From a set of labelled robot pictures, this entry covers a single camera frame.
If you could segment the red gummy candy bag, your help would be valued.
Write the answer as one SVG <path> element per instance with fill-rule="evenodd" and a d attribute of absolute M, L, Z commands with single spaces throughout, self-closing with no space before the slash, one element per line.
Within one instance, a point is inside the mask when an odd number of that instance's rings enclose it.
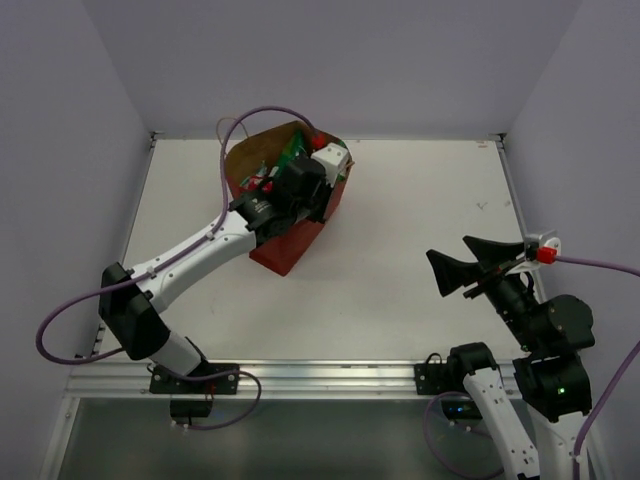
<path fill-rule="evenodd" d="M 270 178 L 277 171 L 278 171 L 277 166 L 269 167 L 265 162 L 262 162 L 254 173 L 247 176 L 240 183 L 241 191 L 247 192 L 247 191 L 255 190 L 263 180 Z"/>

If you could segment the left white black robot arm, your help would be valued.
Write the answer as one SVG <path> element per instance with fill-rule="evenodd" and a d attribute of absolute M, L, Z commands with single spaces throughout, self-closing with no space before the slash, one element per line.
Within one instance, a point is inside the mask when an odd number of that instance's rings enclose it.
<path fill-rule="evenodd" d="M 327 153 L 298 156 L 233 200 L 213 224 L 155 260 L 131 269 L 119 263 L 107 267 L 99 315 L 128 357 L 152 360 L 185 392 L 201 390 L 208 379 L 205 356 L 171 330 L 162 313 L 225 263 L 302 220 L 323 221 L 338 176 L 339 166 Z"/>

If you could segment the red brown paper bag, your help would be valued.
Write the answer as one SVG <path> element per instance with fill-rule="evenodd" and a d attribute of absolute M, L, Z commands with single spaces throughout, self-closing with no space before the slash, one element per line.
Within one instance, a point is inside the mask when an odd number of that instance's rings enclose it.
<path fill-rule="evenodd" d="M 269 167 L 274 166 L 283 147 L 298 129 L 304 133 L 306 156 L 310 158 L 313 152 L 331 142 L 346 147 L 341 139 L 321 130 L 314 131 L 298 120 L 247 135 L 230 148 L 224 160 L 224 174 L 232 195 L 231 208 L 246 213 L 250 229 L 256 233 L 256 247 L 249 256 L 281 276 L 291 271 L 337 209 L 353 165 L 351 157 L 336 183 L 330 184 L 333 193 L 325 223 L 307 219 L 297 221 L 295 217 L 277 210 L 272 204 L 272 176 L 263 180 L 255 190 L 242 192 L 240 183 L 254 173 L 262 162 Z"/>

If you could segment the dark green chips bag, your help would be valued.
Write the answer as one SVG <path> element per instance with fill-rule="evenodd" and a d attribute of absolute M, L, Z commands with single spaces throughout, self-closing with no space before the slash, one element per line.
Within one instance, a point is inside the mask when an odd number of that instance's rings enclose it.
<path fill-rule="evenodd" d="M 287 166 L 292 160 L 300 155 L 307 154 L 306 138 L 302 130 L 298 129 L 287 141 L 283 147 L 278 159 L 270 171 L 272 177 L 276 177 L 281 173 L 281 170 Z"/>

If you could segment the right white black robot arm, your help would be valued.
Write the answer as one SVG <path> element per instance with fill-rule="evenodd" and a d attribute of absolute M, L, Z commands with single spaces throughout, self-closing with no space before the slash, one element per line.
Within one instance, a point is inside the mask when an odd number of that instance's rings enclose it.
<path fill-rule="evenodd" d="M 450 349 L 438 363 L 414 367 L 416 389 L 434 398 L 466 396 L 476 406 L 508 479 L 569 479 L 589 468 L 575 442 L 592 409 L 591 385 L 580 352 L 595 344 L 591 308 L 572 295 L 541 302 L 532 274 L 561 252 L 554 233 L 517 243 L 465 236 L 474 255 L 464 262 L 436 250 L 426 256 L 441 296 L 462 290 L 486 297 L 523 351 L 514 379 L 532 419 L 527 433 L 506 393 L 501 370 L 483 342 Z"/>

